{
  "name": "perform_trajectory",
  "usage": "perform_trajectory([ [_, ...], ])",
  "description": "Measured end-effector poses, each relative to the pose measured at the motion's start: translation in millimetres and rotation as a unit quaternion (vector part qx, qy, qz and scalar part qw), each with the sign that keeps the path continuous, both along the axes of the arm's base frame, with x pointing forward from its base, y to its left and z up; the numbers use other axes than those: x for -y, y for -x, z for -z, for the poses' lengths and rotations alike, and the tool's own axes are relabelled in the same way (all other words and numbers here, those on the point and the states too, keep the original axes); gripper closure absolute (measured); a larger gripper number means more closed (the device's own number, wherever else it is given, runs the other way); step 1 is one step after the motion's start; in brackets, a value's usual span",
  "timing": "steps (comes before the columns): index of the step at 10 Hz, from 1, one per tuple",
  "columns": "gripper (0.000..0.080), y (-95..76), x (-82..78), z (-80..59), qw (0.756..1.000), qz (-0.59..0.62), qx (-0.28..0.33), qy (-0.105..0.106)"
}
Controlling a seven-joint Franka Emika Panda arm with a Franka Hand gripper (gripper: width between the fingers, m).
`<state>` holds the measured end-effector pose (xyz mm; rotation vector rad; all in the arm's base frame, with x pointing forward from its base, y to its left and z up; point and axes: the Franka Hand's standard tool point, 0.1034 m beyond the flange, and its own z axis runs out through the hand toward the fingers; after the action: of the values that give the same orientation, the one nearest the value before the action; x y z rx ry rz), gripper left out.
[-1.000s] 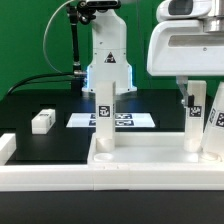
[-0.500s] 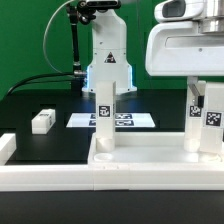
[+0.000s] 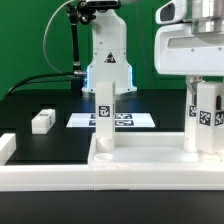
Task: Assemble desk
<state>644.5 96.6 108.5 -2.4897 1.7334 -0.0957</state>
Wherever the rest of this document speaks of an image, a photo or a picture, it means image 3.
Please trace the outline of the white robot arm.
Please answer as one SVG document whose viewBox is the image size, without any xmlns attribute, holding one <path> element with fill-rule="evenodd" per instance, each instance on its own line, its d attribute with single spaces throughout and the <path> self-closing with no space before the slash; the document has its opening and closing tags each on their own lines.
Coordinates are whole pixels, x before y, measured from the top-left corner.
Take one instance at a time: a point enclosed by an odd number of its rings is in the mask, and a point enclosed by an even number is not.
<svg viewBox="0 0 224 224">
<path fill-rule="evenodd" d="M 86 0 L 93 20 L 93 59 L 86 90 L 113 80 L 118 94 L 134 91 L 126 60 L 126 24 L 115 10 L 122 0 Z M 157 9 L 160 25 L 154 45 L 154 65 L 160 74 L 184 75 L 190 101 L 197 99 L 203 76 L 224 77 L 224 0 L 170 0 Z"/>
</svg>

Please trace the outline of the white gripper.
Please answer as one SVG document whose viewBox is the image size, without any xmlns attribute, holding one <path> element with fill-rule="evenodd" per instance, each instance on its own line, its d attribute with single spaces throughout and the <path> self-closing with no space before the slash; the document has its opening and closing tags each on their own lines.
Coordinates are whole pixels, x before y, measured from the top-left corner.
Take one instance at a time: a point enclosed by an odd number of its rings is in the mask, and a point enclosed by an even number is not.
<svg viewBox="0 0 224 224">
<path fill-rule="evenodd" d="M 202 76 L 224 76 L 224 32 L 193 34 L 187 23 L 163 26 L 155 36 L 154 65 L 159 74 L 190 75 L 187 102 L 196 106 Z"/>
</svg>

